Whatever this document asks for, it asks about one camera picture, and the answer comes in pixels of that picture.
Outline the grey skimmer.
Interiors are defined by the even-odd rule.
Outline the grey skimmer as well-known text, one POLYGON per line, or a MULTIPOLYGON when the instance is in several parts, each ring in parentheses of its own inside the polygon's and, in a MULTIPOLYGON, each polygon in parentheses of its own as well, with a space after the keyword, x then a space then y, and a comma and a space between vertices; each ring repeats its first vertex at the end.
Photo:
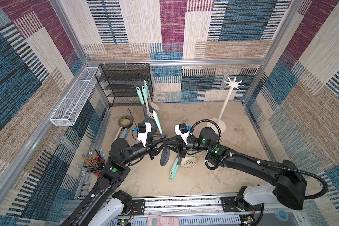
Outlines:
MULTIPOLYGON (((156 125, 158 127, 158 130, 161 134, 161 137, 162 138, 165 138, 165 135, 163 134, 163 130, 162 130, 162 127, 160 125, 160 122, 159 122, 159 118, 158 118, 158 115, 156 113, 155 110, 153 110, 153 115, 154 115, 154 120, 156 122, 156 125)), ((162 154, 161 154, 161 160, 160 160, 160 164, 161 166, 165 166, 169 160, 169 156, 170 156, 170 153, 166 153, 165 150, 163 149, 162 150, 162 154)))
POLYGON ((143 108, 143 111, 144 111, 144 120, 143 120, 143 123, 144 122, 149 122, 150 125, 151 125, 151 131, 149 132, 150 135, 152 134, 155 134, 157 132, 157 124, 155 122, 154 119, 150 118, 149 115, 147 114, 147 109, 146 109, 146 106, 145 106, 145 103, 144 103, 144 99, 143 99, 143 95, 142 95, 142 92, 141 92, 141 88, 140 87, 136 87, 136 91, 137 91, 137 94, 138 94, 138 97, 140 99, 140 102, 142 104, 142 108, 143 108))
POLYGON ((169 178, 169 181, 173 181, 173 179, 175 178, 175 175, 179 169, 179 166, 181 164, 181 161, 182 161, 183 157, 178 157, 176 158, 172 168, 171 168, 171 171, 170 171, 170 178, 169 178))

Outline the white skimmer mint handle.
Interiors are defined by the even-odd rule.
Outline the white skimmer mint handle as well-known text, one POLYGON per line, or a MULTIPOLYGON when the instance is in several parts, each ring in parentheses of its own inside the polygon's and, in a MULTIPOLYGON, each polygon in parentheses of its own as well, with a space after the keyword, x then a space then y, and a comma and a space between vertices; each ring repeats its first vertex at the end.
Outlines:
POLYGON ((153 103, 153 102, 151 101, 151 96, 150 96, 150 92, 149 92, 149 88, 148 88, 148 85, 147 85, 147 81, 146 81, 146 80, 144 80, 144 86, 145 86, 145 88, 146 88, 147 98, 148 98, 149 105, 150 105, 154 110, 156 110, 156 111, 161 110, 161 108, 160 108, 158 105, 156 105, 155 103, 153 103))

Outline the grey utensil rack stand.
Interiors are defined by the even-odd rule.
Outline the grey utensil rack stand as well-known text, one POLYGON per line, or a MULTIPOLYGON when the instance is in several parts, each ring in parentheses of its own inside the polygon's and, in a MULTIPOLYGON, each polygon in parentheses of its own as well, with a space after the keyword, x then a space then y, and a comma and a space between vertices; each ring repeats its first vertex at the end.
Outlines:
POLYGON ((135 79, 133 79, 133 86, 132 86, 133 88, 140 87, 141 88, 141 92, 142 92, 142 86, 144 86, 143 81, 136 81, 135 79))

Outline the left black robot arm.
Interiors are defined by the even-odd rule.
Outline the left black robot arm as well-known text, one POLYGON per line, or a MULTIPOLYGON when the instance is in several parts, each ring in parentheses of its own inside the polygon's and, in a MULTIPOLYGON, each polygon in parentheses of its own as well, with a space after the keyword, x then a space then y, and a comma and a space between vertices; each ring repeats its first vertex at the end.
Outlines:
POLYGON ((110 220, 119 216, 131 197, 119 191, 115 193, 130 172, 129 163, 145 155, 151 159, 157 156, 169 142, 181 141, 179 136, 149 140, 144 144, 130 146, 126 139, 119 138, 111 145, 109 157, 92 190, 78 205, 62 226, 105 226, 110 220), (101 209, 110 195, 115 193, 108 205, 101 209))

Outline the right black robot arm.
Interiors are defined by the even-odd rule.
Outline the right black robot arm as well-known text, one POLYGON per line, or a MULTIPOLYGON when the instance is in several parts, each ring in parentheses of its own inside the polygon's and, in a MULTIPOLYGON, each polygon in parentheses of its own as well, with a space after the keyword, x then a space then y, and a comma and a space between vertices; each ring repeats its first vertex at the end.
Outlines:
POLYGON ((235 169, 267 182, 264 186, 242 186, 234 198, 237 209, 246 209, 266 203, 280 203, 300 211, 306 200, 307 182, 305 171, 296 168, 293 162, 270 162, 239 153, 219 143, 220 136, 210 127, 201 130, 199 137, 180 133, 166 139, 162 146, 185 157, 188 151, 207 151, 205 161, 210 170, 219 167, 235 169))

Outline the black mesh shelf rack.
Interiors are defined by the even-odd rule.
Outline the black mesh shelf rack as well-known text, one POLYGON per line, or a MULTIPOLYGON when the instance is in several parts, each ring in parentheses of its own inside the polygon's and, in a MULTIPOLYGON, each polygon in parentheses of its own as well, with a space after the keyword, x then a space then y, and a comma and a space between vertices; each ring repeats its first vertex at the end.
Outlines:
POLYGON ((149 64, 100 64, 96 79, 111 107, 141 105, 136 88, 132 87, 133 79, 147 81, 153 101, 152 74, 149 64))

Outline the white utensil rack stand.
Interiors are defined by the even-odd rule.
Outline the white utensil rack stand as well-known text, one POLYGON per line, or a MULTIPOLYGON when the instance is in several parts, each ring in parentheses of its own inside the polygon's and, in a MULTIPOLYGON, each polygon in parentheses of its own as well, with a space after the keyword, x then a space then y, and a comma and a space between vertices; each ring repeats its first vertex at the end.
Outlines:
POLYGON ((223 113, 225 112, 225 109, 227 107, 227 104, 228 104, 228 101, 232 95, 232 92, 235 89, 239 90, 240 87, 244 86, 244 85, 241 85, 242 81, 239 81, 237 82, 236 81, 237 77, 235 76, 233 80, 230 79, 230 77, 228 77, 228 80, 225 81, 225 84, 226 84, 226 87, 229 88, 228 90, 228 93, 227 93, 227 96, 225 98, 225 101, 222 105, 222 108, 221 108, 221 111, 219 113, 219 116, 217 118, 212 118, 211 120, 214 121, 218 126, 219 126, 219 130, 221 132, 224 132, 226 130, 226 124, 222 121, 222 116, 223 116, 223 113))

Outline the red pencil cup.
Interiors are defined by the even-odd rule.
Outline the red pencil cup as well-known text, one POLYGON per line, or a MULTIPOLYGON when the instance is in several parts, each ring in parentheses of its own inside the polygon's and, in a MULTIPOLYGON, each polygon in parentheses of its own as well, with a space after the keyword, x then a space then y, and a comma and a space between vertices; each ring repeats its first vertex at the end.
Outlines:
POLYGON ((94 174, 98 176, 107 164, 107 158, 102 149, 94 149, 93 152, 88 152, 87 155, 82 155, 83 165, 78 165, 84 175, 94 174))

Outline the pink calculator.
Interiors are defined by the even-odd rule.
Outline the pink calculator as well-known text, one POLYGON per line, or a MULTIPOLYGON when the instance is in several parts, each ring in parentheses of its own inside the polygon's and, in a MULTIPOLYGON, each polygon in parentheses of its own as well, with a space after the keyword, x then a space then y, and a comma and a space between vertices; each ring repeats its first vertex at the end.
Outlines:
POLYGON ((164 217, 159 215, 151 215, 147 220, 148 226, 179 226, 177 217, 164 217))

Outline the grey duct tape roll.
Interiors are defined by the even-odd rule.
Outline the grey duct tape roll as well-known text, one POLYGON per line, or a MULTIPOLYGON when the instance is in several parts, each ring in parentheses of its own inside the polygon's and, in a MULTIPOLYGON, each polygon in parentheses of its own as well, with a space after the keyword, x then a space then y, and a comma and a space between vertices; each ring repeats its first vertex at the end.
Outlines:
POLYGON ((118 120, 118 125, 120 127, 123 127, 123 128, 131 128, 134 124, 134 120, 131 116, 122 116, 119 120, 118 120))

